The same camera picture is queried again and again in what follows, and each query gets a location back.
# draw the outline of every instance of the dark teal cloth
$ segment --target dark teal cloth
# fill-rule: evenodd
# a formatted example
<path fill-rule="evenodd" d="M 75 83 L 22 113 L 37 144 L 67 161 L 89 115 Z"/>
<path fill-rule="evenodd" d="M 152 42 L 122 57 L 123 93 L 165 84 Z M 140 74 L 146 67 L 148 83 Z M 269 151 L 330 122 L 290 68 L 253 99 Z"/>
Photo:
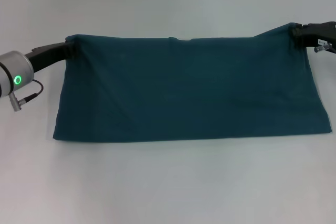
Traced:
<path fill-rule="evenodd" d="M 252 38 L 74 35 L 54 138 L 142 142 L 331 132 L 306 49 Z"/>

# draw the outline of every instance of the green light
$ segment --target green light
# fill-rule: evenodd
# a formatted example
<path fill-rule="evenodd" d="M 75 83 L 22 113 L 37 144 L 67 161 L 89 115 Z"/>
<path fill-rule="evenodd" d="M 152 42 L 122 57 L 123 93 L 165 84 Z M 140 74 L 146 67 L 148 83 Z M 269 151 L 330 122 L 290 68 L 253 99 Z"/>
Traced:
<path fill-rule="evenodd" d="M 16 76 L 16 77 L 14 78 L 14 83 L 15 83 L 16 85 L 19 85 L 19 84 L 21 83 L 21 81 L 22 81 L 21 76 Z"/>

